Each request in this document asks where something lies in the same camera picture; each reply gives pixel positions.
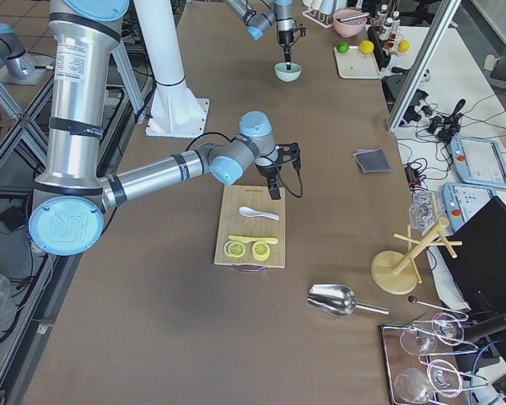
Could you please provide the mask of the pink bowl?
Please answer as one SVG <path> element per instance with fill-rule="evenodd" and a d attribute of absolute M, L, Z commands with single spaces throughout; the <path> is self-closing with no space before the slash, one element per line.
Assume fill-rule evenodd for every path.
<path fill-rule="evenodd" d="M 333 27 L 343 38 L 356 35 L 368 20 L 367 14 L 361 10 L 343 9 L 333 14 Z"/>

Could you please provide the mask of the pale green bowl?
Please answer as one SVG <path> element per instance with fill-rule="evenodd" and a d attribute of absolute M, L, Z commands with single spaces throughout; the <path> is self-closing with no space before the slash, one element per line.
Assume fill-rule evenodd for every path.
<path fill-rule="evenodd" d="M 289 83 L 299 78 L 302 68 L 297 63 L 280 62 L 274 65 L 274 71 L 279 80 Z"/>

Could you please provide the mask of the aluminium frame post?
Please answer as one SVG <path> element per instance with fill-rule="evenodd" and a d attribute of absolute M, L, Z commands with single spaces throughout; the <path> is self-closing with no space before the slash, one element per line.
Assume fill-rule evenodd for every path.
<path fill-rule="evenodd" d="M 419 81 L 425 73 L 425 69 L 428 67 L 430 60 L 436 52 L 460 3 L 461 0 L 443 0 L 439 5 L 439 9 L 428 29 L 423 44 L 418 51 L 410 72 L 402 85 L 401 92 L 390 112 L 390 116 L 386 123 L 386 128 L 389 132 L 394 132 L 394 130 L 399 127 L 401 119 L 406 112 L 406 108 L 410 105 L 412 97 L 417 90 Z"/>

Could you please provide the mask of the teach pendant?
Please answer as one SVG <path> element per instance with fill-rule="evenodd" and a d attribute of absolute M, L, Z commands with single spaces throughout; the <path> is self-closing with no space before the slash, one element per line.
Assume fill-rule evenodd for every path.
<path fill-rule="evenodd" d="M 495 196 L 496 192 L 488 186 L 445 183 L 442 198 L 451 229 L 457 231 Z"/>
<path fill-rule="evenodd" d="M 457 135 L 449 146 L 463 182 L 506 189 L 506 164 L 496 141 Z"/>

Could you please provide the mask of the cream plastic tray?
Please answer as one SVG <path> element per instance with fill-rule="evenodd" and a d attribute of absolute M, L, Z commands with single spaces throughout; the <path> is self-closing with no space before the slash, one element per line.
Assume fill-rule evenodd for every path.
<path fill-rule="evenodd" d="M 372 53 L 363 54 L 357 46 L 350 46 L 341 53 L 335 46 L 334 55 L 338 74 L 347 79 L 378 79 L 380 70 Z"/>

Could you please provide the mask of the yellow lemon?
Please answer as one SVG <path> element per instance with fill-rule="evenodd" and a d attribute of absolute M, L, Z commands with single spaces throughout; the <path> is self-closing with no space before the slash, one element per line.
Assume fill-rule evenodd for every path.
<path fill-rule="evenodd" d="M 408 40 L 402 40 L 398 45 L 398 51 L 400 53 L 406 53 L 410 49 L 410 42 Z"/>
<path fill-rule="evenodd" d="M 374 51 L 374 43 L 370 40 L 363 40 L 359 44 L 358 49 L 364 55 L 372 54 Z"/>

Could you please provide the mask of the yellow toy knife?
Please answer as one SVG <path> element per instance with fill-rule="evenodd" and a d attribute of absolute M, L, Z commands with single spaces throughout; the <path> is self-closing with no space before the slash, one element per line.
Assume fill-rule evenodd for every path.
<path fill-rule="evenodd" d="M 257 242 L 257 241 L 263 241 L 269 245 L 276 245 L 279 242 L 279 239 L 277 237 L 255 237 L 255 236 L 239 236 L 239 235 L 229 235 L 229 240 L 238 241 L 240 243 L 251 243 L 251 242 Z"/>

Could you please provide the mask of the clear plastic container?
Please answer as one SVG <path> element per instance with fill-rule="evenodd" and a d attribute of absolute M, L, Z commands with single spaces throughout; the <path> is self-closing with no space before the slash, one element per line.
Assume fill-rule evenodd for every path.
<path fill-rule="evenodd" d="M 410 225 L 424 234 L 443 213 L 442 197 L 438 192 L 416 192 L 412 197 L 412 205 L 409 207 Z"/>

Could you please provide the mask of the upper teach pendant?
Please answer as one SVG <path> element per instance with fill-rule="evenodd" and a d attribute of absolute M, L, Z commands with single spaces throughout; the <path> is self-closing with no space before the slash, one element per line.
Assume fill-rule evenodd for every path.
<path fill-rule="evenodd" d="M 457 135 L 449 146 L 463 182 L 506 189 L 506 164 L 496 141 Z"/>

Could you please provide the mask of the upper wine glass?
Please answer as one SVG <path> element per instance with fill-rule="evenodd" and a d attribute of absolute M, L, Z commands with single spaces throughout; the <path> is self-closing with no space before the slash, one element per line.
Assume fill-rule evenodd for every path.
<path fill-rule="evenodd" d="M 464 342 L 460 320 L 449 313 L 440 312 L 428 321 L 413 321 L 403 328 L 400 345 L 410 355 L 444 355 L 448 347 Z"/>

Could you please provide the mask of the wooden cutting board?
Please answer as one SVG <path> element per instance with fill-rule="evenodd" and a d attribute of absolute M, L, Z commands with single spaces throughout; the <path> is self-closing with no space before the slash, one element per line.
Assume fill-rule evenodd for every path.
<path fill-rule="evenodd" d="M 220 210 L 218 235 L 216 241 L 214 263 L 221 266 L 245 265 L 284 268 L 286 266 L 285 245 L 285 195 L 281 190 L 281 198 L 273 200 L 265 186 L 225 186 Z M 275 213 L 279 221 L 264 218 L 246 218 L 239 214 L 239 207 L 246 206 L 258 211 Z M 254 242 L 245 244 L 245 255 L 240 258 L 227 257 L 223 246 L 229 235 L 277 237 L 276 245 L 269 245 L 271 255 L 263 262 L 252 256 L 251 247 Z"/>

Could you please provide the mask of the lemon slice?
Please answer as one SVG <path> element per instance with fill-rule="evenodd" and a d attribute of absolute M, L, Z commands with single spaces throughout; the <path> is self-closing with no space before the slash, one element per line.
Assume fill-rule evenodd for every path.
<path fill-rule="evenodd" d="M 223 253 L 231 258 L 243 257 L 245 250 L 245 244 L 236 240 L 228 240 L 223 246 Z"/>
<path fill-rule="evenodd" d="M 271 255 L 270 246 L 263 240 L 259 240 L 253 243 L 252 256 L 255 260 L 263 262 Z"/>

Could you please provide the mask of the metal scoop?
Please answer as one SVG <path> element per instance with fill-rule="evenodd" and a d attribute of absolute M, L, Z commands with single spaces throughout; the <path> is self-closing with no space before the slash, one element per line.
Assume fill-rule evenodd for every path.
<path fill-rule="evenodd" d="M 358 302 L 353 290 L 342 284 L 314 284 L 308 290 L 307 302 L 316 309 L 336 316 L 347 316 L 355 310 L 371 311 L 381 315 L 390 314 L 384 307 Z"/>

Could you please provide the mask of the black monitor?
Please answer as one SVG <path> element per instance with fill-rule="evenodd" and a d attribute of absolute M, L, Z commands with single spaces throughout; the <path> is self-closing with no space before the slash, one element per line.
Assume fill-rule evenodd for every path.
<path fill-rule="evenodd" d="M 457 258 L 443 254 L 463 299 L 473 311 L 506 312 L 506 205 L 492 198 L 461 226 Z"/>

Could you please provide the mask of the grey folded cloth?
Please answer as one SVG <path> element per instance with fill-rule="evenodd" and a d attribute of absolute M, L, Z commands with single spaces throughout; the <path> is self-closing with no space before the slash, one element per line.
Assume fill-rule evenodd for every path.
<path fill-rule="evenodd" d="M 382 148 L 357 149 L 353 153 L 353 158 L 364 174 L 391 172 L 391 167 Z"/>

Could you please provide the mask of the bottle caddy with bottles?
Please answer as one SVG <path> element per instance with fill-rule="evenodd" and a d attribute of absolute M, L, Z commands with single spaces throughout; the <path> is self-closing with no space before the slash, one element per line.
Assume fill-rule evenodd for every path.
<path fill-rule="evenodd" d="M 380 6 L 380 10 L 374 18 L 373 28 L 382 49 L 387 53 L 396 51 L 400 22 L 400 12 L 397 8 L 392 9 L 386 3 Z"/>

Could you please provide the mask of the wine glass rack tray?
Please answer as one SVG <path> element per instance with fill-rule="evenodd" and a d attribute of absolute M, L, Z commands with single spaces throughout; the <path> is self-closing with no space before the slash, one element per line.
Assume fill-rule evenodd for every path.
<path fill-rule="evenodd" d="M 464 392 L 488 385 L 486 378 L 458 370 L 455 357 L 478 347 L 447 314 L 405 326 L 383 324 L 379 334 L 393 404 L 452 404 Z"/>

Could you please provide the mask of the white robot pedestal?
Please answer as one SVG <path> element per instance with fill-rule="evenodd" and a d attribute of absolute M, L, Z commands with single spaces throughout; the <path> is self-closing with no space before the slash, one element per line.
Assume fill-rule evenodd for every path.
<path fill-rule="evenodd" d="M 134 6 L 156 82 L 146 133 L 195 138 L 204 132 L 209 100 L 187 86 L 171 4 L 137 0 Z"/>

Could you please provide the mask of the lemon slice right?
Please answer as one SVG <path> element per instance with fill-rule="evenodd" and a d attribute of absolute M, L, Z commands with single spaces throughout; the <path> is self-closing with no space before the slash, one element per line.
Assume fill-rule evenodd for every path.
<path fill-rule="evenodd" d="M 253 243 L 252 256 L 255 260 L 263 262 L 271 255 L 270 246 L 263 240 L 259 240 Z"/>

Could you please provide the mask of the lower wine glass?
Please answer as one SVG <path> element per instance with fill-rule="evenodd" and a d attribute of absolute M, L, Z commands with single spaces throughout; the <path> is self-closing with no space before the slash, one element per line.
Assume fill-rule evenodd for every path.
<path fill-rule="evenodd" d="M 396 376 L 393 383 L 396 399 L 405 404 L 445 404 L 444 399 L 488 385 L 486 378 L 459 372 L 447 360 L 435 359 L 421 365 L 424 368 L 407 368 Z"/>

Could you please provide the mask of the wooden mug tree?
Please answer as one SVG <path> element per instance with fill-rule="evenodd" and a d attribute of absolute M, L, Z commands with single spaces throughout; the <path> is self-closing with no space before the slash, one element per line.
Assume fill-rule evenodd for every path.
<path fill-rule="evenodd" d="M 399 251 L 382 251 L 374 256 L 370 272 L 376 284 L 391 294 L 408 294 L 422 283 L 420 272 L 415 259 L 430 246 L 444 246 L 452 258 L 457 258 L 455 246 L 462 246 L 463 242 L 449 241 L 444 234 L 449 220 L 439 216 L 439 209 L 435 194 L 431 196 L 433 210 L 433 224 L 423 234 L 421 240 L 411 237 L 411 225 L 407 226 L 407 235 L 393 234 L 394 237 L 407 243 L 405 254 Z"/>

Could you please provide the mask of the lower teach pendant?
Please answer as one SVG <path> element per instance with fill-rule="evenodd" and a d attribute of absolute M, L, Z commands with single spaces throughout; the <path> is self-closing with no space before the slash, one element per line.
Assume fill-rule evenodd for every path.
<path fill-rule="evenodd" d="M 496 192 L 488 186 L 445 183 L 442 198 L 451 229 L 457 231 L 495 196 Z"/>

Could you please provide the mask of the green lime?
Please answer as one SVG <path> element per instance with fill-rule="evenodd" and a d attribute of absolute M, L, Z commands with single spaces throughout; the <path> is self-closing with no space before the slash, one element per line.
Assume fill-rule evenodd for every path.
<path fill-rule="evenodd" d="M 336 48 L 339 53 L 346 53 L 349 50 L 349 45 L 347 43 L 342 42 L 338 44 Z"/>

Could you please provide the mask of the lemon slice left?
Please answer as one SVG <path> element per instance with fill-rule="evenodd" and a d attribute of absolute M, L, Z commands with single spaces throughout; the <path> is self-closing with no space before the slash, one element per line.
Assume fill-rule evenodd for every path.
<path fill-rule="evenodd" d="M 245 250 L 245 244 L 236 240 L 228 240 L 223 246 L 223 253 L 231 258 L 243 257 Z"/>

